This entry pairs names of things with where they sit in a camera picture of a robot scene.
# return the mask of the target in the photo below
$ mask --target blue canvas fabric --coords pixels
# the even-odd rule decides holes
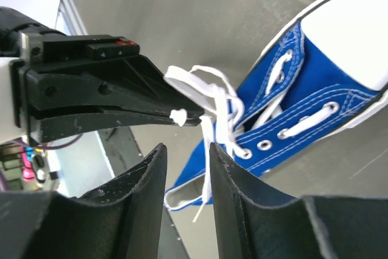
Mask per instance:
[[[265,95],[265,88],[274,64],[288,50],[292,50],[293,55],[283,67],[283,82],[275,84],[271,93]],[[259,60],[238,88],[237,94],[244,102],[246,111],[236,126],[247,123],[285,89],[288,91],[281,103],[283,113],[257,129],[248,129],[236,139],[241,147],[250,149],[253,153],[248,160],[235,157],[236,162],[257,177],[335,130],[365,108],[378,94],[355,82],[329,60],[303,34],[300,23],[292,27]],[[292,138],[281,140],[277,137],[281,130],[294,126],[301,118],[316,113],[326,103],[333,101],[339,104],[339,110],[321,124]],[[271,141],[272,148],[266,151],[259,150],[257,145],[263,140]],[[176,183],[169,190],[203,175],[204,171],[205,154],[203,141],[201,141]],[[201,203],[201,199],[198,199],[190,204],[200,205]]]

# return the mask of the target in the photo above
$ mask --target floor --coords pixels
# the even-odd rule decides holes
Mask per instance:
[[[238,86],[272,36],[313,0],[78,0],[90,34],[130,38],[163,72],[202,64],[221,69]],[[356,129],[315,143],[265,180],[286,192],[388,195],[388,110]],[[201,139],[197,128],[132,128],[144,153],[163,142],[171,186]],[[196,208],[173,213],[190,258],[218,258],[212,207],[196,224]]]

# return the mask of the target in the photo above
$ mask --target scratch on table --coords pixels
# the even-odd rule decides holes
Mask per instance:
[[[366,167],[368,167],[369,165],[371,165],[373,162],[375,162],[378,158],[380,158],[381,156],[383,156],[386,152],[388,152],[388,148],[386,148],[381,154],[379,154],[376,158],[374,158],[373,160],[371,160],[370,162],[368,162],[364,167],[362,167],[359,171],[357,171],[356,173],[354,173],[349,179],[352,179],[354,176],[358,175],[359,173],[361,173],[361,171],[363,171]]]

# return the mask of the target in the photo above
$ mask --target shoe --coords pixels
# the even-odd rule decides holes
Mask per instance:
[[[217,69],[170,66],[165,80],[216,115],[165,194],[169,210],[212,203],[209,145],[260,177],[309,144],[352,128],[388,103],[388,0],[317,0],[267,45],[237,91]],[[225,88],[194,75],[220,77]],[[213,107],[208,99],[214,99]],[[185,110],[171,112],[183,124]]]

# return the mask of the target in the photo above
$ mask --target black plastic part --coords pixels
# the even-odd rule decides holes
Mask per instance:
[[[156,259],[166,171],[160,144],[81,198],[0,193],[1,258]]]
[[[220,259],[386,258],[388,200],[283,193],[210,147]]]
[[[14,120],[25,128],[30,146],[99,129],[174,124],[173,109],[187,110],[187,126],[200,123],[203,109],[169,86],[133,41],[65,36],[2,8],[4,46],[14,47],[20,32],[42,35],[40,62],[20,59],[10,66]]]

